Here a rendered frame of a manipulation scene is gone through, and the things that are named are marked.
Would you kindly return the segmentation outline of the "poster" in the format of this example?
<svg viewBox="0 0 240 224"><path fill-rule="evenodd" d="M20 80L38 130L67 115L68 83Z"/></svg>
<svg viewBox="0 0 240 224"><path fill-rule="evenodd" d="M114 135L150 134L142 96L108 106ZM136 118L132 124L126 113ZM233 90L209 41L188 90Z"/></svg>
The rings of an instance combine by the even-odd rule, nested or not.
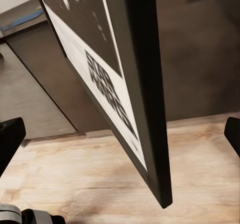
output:
<svg viewBox="0 0 240 224"><path fill-rule="evenodd" d="M38 0L64 59L163 209L173 204L156 0Z"/></svg>

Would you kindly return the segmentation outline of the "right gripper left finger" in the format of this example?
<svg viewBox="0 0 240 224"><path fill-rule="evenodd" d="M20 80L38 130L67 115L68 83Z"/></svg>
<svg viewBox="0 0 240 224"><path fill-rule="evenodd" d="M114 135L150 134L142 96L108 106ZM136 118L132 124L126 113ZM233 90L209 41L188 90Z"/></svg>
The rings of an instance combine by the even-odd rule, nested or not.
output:
<svg viewBox="0 0 240 224"><path fill-rule="evenodd" d="M0 177L26 136L22 117L0 122Z"/></svg>

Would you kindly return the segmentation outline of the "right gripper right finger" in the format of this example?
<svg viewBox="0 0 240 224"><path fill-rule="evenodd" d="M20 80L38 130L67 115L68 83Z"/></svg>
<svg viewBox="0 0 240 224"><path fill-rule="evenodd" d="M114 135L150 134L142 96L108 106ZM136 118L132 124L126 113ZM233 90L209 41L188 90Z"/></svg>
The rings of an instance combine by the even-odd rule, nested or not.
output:
<svg viewBox="0 0 240 224"><path fill-rule="evenodd" d="M229 117L224 128L224 136L240 157L240 119Z"/></svg>

